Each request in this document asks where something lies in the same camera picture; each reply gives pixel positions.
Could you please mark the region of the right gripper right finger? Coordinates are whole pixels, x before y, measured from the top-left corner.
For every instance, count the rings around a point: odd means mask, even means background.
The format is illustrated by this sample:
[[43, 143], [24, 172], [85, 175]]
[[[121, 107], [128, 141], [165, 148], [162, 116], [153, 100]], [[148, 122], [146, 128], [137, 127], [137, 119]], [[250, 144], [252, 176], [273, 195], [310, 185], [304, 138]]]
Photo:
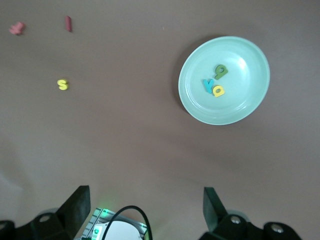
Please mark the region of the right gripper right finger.
[[202, 240], [300, 240], [289, 225], [267, 222], [258, 228], [243, 216], [229, 213], [213, 187], [203, 190], [203, 215], [208, 231]]

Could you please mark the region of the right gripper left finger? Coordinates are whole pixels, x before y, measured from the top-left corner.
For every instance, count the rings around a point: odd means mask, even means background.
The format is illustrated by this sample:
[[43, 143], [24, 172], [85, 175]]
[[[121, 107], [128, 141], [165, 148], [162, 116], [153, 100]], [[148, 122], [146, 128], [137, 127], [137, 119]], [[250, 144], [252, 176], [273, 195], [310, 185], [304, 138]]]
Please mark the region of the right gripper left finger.
[[45, 211], [16, 227], [11, 220], [0, 222], [2, 240], [73, 240], [91, 211], [88, 185], [79, 186], [55, 211]]

